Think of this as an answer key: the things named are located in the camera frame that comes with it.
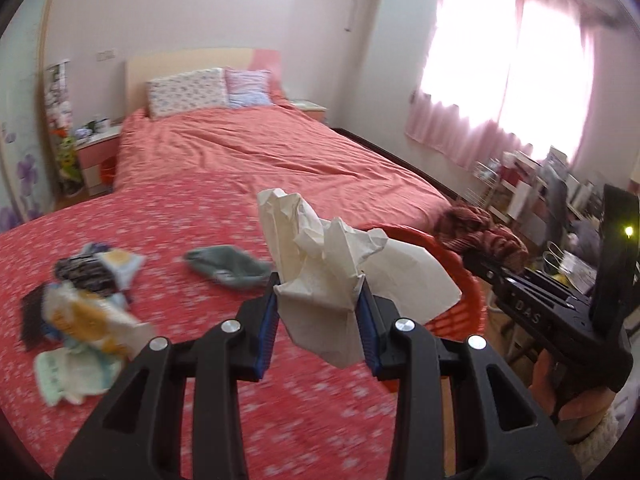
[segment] floral pillow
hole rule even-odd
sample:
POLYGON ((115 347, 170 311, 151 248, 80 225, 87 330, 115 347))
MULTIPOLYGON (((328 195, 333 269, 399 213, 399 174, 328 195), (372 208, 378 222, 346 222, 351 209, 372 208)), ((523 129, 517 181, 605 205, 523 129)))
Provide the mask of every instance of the floral pillow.
POLYGON ((271 106, 269 97, 271 72, 268 70, 233 70, 227 68, 226 89, 229 107, 271 106))
POLYGON ((201 108, 229 106, 223 68, 153 79, 146 84, 146 92, 153 120, 201 108))

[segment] nightstand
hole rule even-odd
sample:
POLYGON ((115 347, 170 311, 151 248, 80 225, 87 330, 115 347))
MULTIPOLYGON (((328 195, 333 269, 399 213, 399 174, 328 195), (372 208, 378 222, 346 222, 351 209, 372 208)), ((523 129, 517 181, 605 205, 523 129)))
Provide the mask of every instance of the nightstand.
POLYGON ((291 104, 294 105, 303 114, 308 115, 316 121, 324 122, 324 116, 326 115, 326 108, 311 101, 305 101, 303 99, 293 99, 291 104))
POLYGON ((118 155, 121 129, 121 125, 112 126, 103 134, 76 142, 82 177, 90 196, 107 191, 107 186, 100 179, 100 165, 108 158, 118 155))

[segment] bed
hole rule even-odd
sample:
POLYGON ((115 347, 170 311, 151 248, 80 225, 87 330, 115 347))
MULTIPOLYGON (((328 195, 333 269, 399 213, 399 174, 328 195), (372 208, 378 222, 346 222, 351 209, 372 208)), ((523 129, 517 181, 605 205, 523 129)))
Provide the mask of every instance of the bed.
POLYGON ((153 54, 127 63, 127 110, 116 190, 185 172, 233 174, 234 193, 299 192, 324 218, 348 224, 405 224, 431 231, 449 202, 412 172, 335 133, 293 107, 279 91, 276 51, 200 49, 153 54), (267 69, 275 106, 209 108, 153 121, 146 81, 210 68, 267 69))
MULTIPOLYGON (((232 318, 242 301, 260 290, 239 292, 190 271, 190 249, 232 243, 258 258, 268 248, 253 199, 237 195, 232 176, 192 173, 131 186, 29 222, 0 237, 0 408, 36 463, 48 474, 76 434, 97 397, 81 406, 48 408, 40 398, 33 359, 20 342, 20 299, 51 279, 51 268, 91 241, 146 256, 132 284, 130 310, 173 342, 197 338, 232 318)), ((185 400, 182 475, 190 478, 193 382, 185 400)), ((281 324, 265 380, 239 387, 242 432, 252 479, 324 480, 382 478, 388 465, 396 398, 364 364, 337 370, 295 346, 281 324)), ((0 459, 3 431, 0 421, 0 459)), ((13 478, 26 478, 25 475, 13 478)))

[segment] power outlet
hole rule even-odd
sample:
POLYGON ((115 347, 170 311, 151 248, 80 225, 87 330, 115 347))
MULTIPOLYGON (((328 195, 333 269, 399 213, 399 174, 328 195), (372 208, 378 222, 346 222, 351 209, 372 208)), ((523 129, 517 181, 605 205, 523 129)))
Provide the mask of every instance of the power outlet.
POLYGON ((110 59, 113 59, 114 57, 116 57, 116 50, 112 48, 110 50, 103 50, 102 52, 98 52, 98 54, 96 54, 95 56, 95 59, 97 59, 98 61, 108 61, 110 59))

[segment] red plastic basket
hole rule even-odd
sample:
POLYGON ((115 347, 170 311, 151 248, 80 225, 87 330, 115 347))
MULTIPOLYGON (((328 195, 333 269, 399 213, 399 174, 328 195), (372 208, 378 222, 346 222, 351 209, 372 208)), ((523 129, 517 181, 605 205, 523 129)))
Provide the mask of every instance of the red plastic basket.
MULTIPOLYGON (((464 341, 470 335, 484 333, 486 301, 478 279, 465 269, 460 256, 444 248, 433 236, 418 229, 398 225, 374 225, 366 230, 375 227, 384 230, 389 238, 427 249, 462 292, 459 302, 425 325, 433 335, 464 341)), ((398 390, 397 381, 385 381, 385 386, 390 392, 398 390)))
POLYGON ((110 156, 107 160, 100 164, 100 180, 106 186, 111 186, 116 178, 116 166, 118 159, 110 156))

